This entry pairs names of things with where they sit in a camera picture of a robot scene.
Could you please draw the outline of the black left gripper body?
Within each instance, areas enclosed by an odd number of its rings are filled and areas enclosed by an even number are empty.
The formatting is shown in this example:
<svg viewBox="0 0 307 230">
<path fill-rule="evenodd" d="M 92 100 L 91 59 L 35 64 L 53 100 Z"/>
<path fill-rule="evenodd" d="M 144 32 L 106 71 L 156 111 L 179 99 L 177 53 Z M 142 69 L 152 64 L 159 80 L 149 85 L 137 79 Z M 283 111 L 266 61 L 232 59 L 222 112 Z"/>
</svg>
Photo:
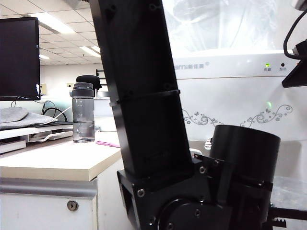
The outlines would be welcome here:
<svg viewBox="0 0 307 230">
<path fill-rule="evenodd" d="M 270 204 L 270 226 L 287 228 L 286 219 L 307 220 L 307 211 L 276 207 Z"/>
</svg>

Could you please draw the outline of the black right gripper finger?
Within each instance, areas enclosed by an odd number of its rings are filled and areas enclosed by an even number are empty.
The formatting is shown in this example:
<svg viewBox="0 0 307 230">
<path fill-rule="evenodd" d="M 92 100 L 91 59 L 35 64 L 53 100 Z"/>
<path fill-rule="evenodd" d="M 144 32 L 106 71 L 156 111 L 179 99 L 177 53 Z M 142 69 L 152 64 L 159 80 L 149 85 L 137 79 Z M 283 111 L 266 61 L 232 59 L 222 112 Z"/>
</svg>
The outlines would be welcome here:
<svg viewBox="0 0 307 230">
<path fill-rule="evenodd" d="M 299 61 L 297 66 L 282 81 L 284 88 L 307 86 L 307 60 Z"/>
</svg>

